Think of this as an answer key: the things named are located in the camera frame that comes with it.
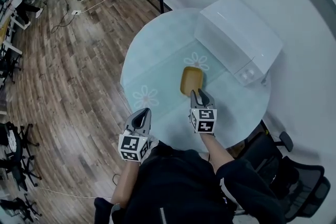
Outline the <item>round glass table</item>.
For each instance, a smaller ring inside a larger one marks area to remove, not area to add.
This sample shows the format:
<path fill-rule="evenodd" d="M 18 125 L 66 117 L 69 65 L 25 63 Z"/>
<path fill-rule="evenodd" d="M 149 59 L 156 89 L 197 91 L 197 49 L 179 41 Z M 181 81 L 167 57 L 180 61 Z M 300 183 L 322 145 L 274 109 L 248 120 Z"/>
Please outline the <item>round glass table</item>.
<path fill-rule="evenodd" d="M 180 90 L 184 68 L 202 70 L 202 88 L 217 108 L 215 136 L 224 147 L 243 141 L 260 123 L 270 98 L 270 79 L 242 86 L 194 38 L 198 14 L 196 8 L 174 10 L 147 23 L 128 49 L 120 83 L 132 112 L 151 109 L 151 135 L 179 150 L 205 152 L 190 123 L 190 98 Z"/>

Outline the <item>person's left forearm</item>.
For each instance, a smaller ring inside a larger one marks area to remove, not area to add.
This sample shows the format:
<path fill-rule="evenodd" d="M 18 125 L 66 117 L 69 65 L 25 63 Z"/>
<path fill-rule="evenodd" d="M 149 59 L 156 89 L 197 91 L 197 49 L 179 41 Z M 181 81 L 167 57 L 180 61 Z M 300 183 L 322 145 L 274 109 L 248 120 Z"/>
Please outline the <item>person's left forearm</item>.
<path fill-rule="evenodd" d="M 139 168 L 140 162 L 126 161 L 111 198 L 112 204 L 119 204 L 121 208 L 126 208 L 138 177 Z"/>

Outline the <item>person's right forearm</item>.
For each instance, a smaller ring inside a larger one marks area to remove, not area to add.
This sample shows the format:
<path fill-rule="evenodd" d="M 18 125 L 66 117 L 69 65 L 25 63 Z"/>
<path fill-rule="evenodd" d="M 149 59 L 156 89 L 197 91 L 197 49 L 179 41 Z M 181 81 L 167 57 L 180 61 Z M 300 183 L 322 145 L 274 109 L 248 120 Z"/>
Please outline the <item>person's right forearm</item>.
<path fill-rule="evenodd" d="M 230 153 L 218 142 L 215 136 L 210 134 L 201 133 L 200 137 L 205 144 L 211 163 L 216 175 L 219 175 L 219 171 L 222 166 L 226 166 L 228 163 L 234 161 L 234 158 Z"/>

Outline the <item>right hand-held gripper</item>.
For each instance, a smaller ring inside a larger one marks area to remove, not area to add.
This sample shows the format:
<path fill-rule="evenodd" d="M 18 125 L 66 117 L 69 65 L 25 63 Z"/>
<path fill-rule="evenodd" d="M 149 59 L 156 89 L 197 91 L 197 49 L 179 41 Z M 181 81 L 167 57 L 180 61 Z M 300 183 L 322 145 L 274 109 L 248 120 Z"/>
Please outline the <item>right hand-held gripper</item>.
<path fill-rule="evenodd" d="M 203 133 L 214 136 L 217 109 L 215 108 L 214 98 L 205 90 L 198 89 L 201 97 L 202 106 L 198 103 L 197 95 L 194 90 L 191 90 L 191 109 L 190 123 L 194 133 Z"/>

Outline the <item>white microwave oven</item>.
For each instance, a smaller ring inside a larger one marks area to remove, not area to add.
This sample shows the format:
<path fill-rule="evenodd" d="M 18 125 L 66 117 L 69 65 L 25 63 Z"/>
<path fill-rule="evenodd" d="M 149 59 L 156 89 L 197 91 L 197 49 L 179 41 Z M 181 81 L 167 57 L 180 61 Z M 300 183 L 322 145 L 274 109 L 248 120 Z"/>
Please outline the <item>white microwave oven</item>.
<path fill-rule="evenodd" d="M 278 35 L 240 0 L 218 0 L 201 10 L 194 36 L 244 86 L 265 76 L 283 48 Z"/>

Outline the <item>yellow rectangular tray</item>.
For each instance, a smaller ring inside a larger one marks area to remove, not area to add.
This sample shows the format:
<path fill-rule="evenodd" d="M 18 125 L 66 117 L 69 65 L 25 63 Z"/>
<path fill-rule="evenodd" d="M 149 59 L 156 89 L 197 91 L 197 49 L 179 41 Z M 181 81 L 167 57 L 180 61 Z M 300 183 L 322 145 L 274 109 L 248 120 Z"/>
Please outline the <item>yellow rectangular tray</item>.
<path fill-rule="evenodd" d="M 187 66 L 184 68 L 180 84 L 180 92 L 190 97 L 191 91 L 194 90 L 199 96 L 198 90 L 203 85 L 203 71 L 197 67 Z"/>

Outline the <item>black office chair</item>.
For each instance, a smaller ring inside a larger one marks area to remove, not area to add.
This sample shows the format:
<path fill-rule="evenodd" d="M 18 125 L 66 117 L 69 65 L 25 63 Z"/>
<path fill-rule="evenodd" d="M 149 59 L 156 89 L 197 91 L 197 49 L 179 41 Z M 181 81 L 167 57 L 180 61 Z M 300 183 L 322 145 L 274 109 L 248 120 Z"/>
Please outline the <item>black office chair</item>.
<path fill-rule="evenodd" d="M 39 143 L 33 143 L 29 140 L 29 131 L 33 124 L 27 126 L 15 126 L 12 122 L 0 123 L 0 146 L 9 149 L 4 152 L 4 158 L 0 157 L 0 169 L 5 174 L 12 174 L 19 190 L 28 191 L 26 180 L 29 180 L 34 187 L 38 184 L 35 179 L 42 180 L 32 172 L 35 156 L 30 152 L 29 147 L 39 147 Z"/>
<path fill-rule="evenodd" d="M 11 217 L 20 215 L 23 222 L 29 220 L 33 223 L 35 219 L 39 220 L 43 216 L 35 209 L 36 205 L 36 202 L 28 200 L 27 194 L 25 194 L 25 200 L 19 197 L 13 200 L 0 199 L 0 207 Z"/>
<path fill-rule="evenodd" d="M 0 91 L 5 86 L 8 78 L 11 82 L 15 84 L 14 81 L 14 70 L 18 69 L 21 71 L 21 67 L 18 66 L 18 61 L 21 55 L 14 50 L 7 48 L 4 45 L 0 48 Z"/>
<path fill-rule="evenodd" d="M 260 122 L 232 147 L 236 158 L 249 161 L 280 202 L 290 224 L 332 224 L 336 189 L 322 164 L 304 159 L 287 132 L 273 136 Z"/>

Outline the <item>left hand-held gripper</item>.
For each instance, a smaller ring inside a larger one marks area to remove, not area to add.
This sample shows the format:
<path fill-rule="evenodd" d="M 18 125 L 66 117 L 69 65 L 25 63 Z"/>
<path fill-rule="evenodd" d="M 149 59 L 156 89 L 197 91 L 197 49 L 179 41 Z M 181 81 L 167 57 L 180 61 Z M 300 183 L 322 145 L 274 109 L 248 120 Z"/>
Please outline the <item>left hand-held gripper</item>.
<path fill-rule="evenodd" d="M 149 136 L 152 113 L 149 108 L 140 109 L 131 114 L 125 130 L 119 135 L 118 152 L 124 161 L 143 163 L 151 150 L 158 145 L 158 139 Z"/>

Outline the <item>person's black top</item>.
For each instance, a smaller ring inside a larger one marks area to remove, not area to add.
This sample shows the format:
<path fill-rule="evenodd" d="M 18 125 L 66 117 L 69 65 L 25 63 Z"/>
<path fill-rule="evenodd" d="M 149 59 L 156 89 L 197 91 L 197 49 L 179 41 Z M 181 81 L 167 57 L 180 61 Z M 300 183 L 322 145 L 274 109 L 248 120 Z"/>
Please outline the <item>person's black top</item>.
<path fill-rule="evenodd" d="M 246 160 L 214 170 L 198 152 L 163 143 L 141 164 L 126 205 L 95 199 L 94 224 L 233 224 L 222 188 L 259 224 L 286 224 L 278 199 Z"/>

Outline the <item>wooden-top desk white frame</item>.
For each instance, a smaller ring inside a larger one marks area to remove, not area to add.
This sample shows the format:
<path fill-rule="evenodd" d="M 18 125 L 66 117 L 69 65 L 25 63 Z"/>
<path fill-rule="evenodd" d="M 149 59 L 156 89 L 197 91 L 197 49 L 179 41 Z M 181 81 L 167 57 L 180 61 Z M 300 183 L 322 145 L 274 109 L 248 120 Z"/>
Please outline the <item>wooden-top desk white frame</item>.
<path fill-rule="evenodd" d="M 21 56 L 23 54 L 22 51 L 12 44 L 12 35 L 16 32 L 14 25 L 17 25 L 23 30 L 25 29 L 17 20 L 17 17 L 17 12 L 10 9 L 7 9 L 5 12 L 0 12 L 0 46 L 6 51 L 11 49 Z"/>

